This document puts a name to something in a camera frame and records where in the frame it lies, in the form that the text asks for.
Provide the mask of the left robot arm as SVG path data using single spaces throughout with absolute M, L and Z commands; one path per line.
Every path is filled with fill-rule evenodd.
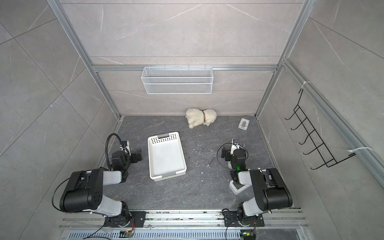
M 124 228 L 134 224 L 127 203 L 103 194 L 103 187 L 126 182 L 129 166 L 142 160 L 141 149 L 112 154 L 112 169 L 97 168 L 73 172 L 60 199 L 60 211 L 93 213 L 106 217 L 106 226 Z

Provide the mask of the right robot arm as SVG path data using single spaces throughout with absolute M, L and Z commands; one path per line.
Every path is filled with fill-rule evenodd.
M 247 157 L 248 151 L 242 146 L 222 147 L 221 158 L 229 162 L 231 191 L 239 195 L 252 188 L 254 193 L 251 199 L 241 202 L 236 211 L 223 210 L 223 216 L 231 220 L 227 226 L 263 226 L 262 214 L 293 205 L 292 195 L 280 172 L 276 168 L 250 170 L 246 168 Z

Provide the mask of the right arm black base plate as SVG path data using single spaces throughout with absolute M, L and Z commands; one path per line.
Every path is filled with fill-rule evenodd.
M 222 210 L 225 227 L 264 227 L 265 222 L 262 215 L 247 217 L 239 214 L 237 211 L 228 209 Z

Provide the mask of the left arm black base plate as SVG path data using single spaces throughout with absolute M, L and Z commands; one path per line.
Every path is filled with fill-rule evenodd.
M 146 219 L 147 212 L 133 211 L 130 216 L 121 214 L 116 217 L 108 217 L 105 220 L 104 227 L 111 228 L 131 228 L 133 225 L 137 228 L 142 228 Z

